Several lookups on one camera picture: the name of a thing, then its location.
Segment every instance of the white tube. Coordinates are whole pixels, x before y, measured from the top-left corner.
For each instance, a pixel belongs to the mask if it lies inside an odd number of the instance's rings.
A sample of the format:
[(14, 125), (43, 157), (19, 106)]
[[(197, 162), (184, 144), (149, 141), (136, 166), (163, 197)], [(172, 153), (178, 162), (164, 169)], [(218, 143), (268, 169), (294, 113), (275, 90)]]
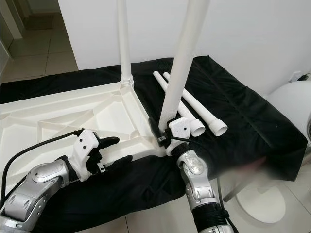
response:
[(209, 0), (189, 0), (187, 14), (174, 58), (165, 99), (160, 116), (159, 128), (165, 130), (167, 122), (176, 117), (181, 94), (193, 60), (193, 50), (199, 38)]
[[(163, 76), (169, 81), (171, 76), (168, 72), (165, 72)], [(215, 136), (224, 134), (228, 126), (220, 119), (217, 119), (209, 110), (206, 109), (192, 94), (184, 89), (183, 98), (190, 104), (190, 106), (202, 117), (202, 119), (208, 125), (209, 130), (213, 132)]]
[[(168, 84), (166, 83), (164, 78), (157, 71), (154, 72), (154, 77), (156, 78), (164, 92), (166, 92)], [(179, 101), (178, 112), (182, 117), (185, 117), (190, 121), (190, 132), (192, 136), (198, 137), (204, 133), (205, 126), (200, 120), (194, 117), (194, 115), (189, 111), (189, 109), (184, 105), (182, 101)]]
[(127, 12), (125, 1), (126, 0), (117, 0), (119, 48), (121, 58), (121, 84), (125, 86), (130, 86), (134, 84), (134, 80), (131, 72)]

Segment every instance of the black cloth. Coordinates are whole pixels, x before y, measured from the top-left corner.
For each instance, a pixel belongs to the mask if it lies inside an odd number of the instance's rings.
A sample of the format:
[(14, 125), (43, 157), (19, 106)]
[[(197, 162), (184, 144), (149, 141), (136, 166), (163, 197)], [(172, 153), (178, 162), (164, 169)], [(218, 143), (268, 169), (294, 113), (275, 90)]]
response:
[[(132, 64), (135, 92), (148, 115), (156, 121), (159, 121), (164, 92), (153, 71), (170, 71), (172, 62), (172, 58), (164, 58)], [(120, 66), (110, 66), (4, 83), (0, 88), (0, 103), (118, 82), (120, 74)], [(217, 161), (217, 171), (221, 172), (265, 157), (265, 166), (273, 171), (275, 178), (295, 180), (307, 140), (277, 109), (208, 56), (193, 60), (186, 89), (228, 125), (227, 132), (220, 137), (206, 130), (202, 136), (193, 138), (206, 149), (190, 144), (206, 160), (210, 178), (216, 175), (212, 161)], [(184, 184), (173, 158), (146, 157), (113, 175), (91, 178), (59, 191), (48, 202), (36, 232), (82, 230), (183, 194)]]

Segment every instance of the robotic hand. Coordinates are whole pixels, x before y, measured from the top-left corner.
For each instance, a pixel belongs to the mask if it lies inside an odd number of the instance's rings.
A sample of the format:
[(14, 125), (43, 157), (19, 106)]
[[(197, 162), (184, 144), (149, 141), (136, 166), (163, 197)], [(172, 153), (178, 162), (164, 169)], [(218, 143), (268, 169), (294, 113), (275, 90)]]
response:
[(100, 139), (92, 131), (83, 130), (73, 145), (70, 158), (64, 155), (54, 162), (34, 167), (1, 208), (0, 232), (30, 232), (47, 201), (60, 188), (105, 171), (99, 150), (118, 142), (117, 137)]
[(186, 184), (186, 195), (199, 233), (236, 233), (228, 212), (220, 205), (207, 176), (207, 165), (185, 142), (190, 137), (190, 122), (181, 117), (168, 122), (164, 134), (153, 119), (149, 124), (160, 146), (167, 155), (177, 158), (181, 176)]

